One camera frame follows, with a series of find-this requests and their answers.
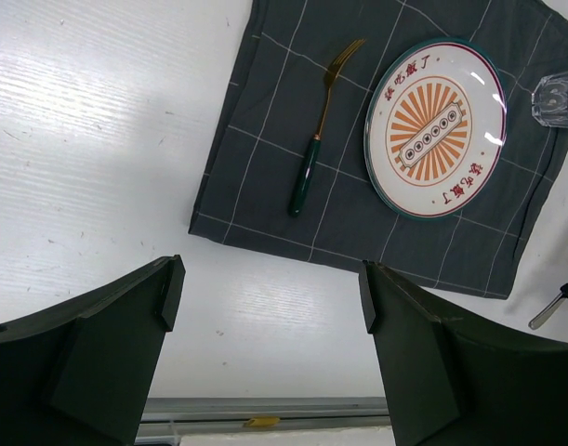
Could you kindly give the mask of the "striped handled knife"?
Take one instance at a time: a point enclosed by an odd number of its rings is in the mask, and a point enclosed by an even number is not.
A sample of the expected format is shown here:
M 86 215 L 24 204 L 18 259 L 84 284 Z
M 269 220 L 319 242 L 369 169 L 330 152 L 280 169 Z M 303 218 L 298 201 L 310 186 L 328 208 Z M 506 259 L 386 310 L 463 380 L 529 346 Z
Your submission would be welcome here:
M 528 327 L 531 330 L 539 329 L 559 309 L 559 307 L 565 300 L 566 297 L 564 295 L 557 295 L 545 308 L 543 308 L 535 317 L 533 317 L 529 321 Z

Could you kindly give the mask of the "clear drinking glass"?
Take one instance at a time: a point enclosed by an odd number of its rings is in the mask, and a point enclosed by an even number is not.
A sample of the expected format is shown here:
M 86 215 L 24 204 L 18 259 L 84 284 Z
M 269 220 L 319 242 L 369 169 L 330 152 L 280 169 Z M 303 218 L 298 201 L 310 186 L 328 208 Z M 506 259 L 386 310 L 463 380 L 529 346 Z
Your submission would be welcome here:
M 568 128 L 568 71 L 539 80 L 532 94 L 531 114 L 543 126 Z

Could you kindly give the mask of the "orange sunburst patterned plate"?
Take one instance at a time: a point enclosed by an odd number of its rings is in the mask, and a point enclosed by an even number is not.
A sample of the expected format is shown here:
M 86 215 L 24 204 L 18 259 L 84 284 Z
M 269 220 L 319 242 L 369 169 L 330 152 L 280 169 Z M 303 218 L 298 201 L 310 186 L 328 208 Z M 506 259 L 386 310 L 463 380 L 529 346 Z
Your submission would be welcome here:
M 455 38 L 411 47 L 382 75 L 366 114 L 363 153 L 376 194 L 415 219 L 456 213 L 494 173 L 507 111 L 480 49 Z

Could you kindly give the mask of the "green handled gold fork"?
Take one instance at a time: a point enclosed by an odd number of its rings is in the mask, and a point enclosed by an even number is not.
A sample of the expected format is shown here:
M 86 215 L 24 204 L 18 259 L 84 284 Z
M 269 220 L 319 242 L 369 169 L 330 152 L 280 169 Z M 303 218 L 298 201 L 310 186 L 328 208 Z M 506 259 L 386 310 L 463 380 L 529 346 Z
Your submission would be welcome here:
M 291 198 L 287 208 L 287 213 L 291 217 L 297 217 L 301 213 L 306 202 L 310 183 L 312 180 L 315 165 L 322 143 L 322 133 L 324 123 L 331 102 L 333 86 L 339 77 L 343 67 L 350 57 L 361 48 L 366 40 L 364 38 L 352 41 L 337 57 L 329 64 L 324 74 L 325 100 L 318 126 L 305 152 L 301 167 L 297 174 L 295 186 L 292 190 Z

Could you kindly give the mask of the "dark checked cloth placemat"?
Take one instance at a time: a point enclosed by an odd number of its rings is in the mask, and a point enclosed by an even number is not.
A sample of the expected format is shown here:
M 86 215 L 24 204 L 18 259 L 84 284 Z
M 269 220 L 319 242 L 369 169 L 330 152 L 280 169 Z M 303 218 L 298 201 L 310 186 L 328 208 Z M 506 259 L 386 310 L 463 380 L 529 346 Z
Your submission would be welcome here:
M 506 143 L 487 185 L 451 216 L 401 215 L 371 184 L 367 108 L 388 67 L 429 39 L 466 41 L 496 66 Z M 299 216 L 287 208 L 325 100 L 324 74 L 366 42 L 333 86 Z M 509 296 L 568 152 L 568 129 L 539 125 L 530 96 L 568 70 L 568 20 L 541 1 L 256 1 L 252 5 L 190 223 L 216 243 L 358 270 L 378 261 L 419 285 Z

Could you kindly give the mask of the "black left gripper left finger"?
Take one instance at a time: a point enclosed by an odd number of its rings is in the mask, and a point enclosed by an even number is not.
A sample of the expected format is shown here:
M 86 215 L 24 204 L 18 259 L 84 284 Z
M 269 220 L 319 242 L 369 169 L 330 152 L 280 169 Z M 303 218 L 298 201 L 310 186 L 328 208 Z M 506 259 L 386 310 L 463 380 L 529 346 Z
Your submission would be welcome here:
M 132 445 L 186 270 L 162 256 L 0 323 L 0 445 Z

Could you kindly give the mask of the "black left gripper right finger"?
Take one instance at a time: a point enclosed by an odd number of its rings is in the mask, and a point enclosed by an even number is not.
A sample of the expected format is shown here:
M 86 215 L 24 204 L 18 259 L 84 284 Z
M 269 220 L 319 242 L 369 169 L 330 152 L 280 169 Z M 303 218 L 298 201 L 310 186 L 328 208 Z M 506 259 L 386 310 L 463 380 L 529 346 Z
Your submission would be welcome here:
M 568 343 L 511 329 L 363 263 L 399 445 L 568 445 Z

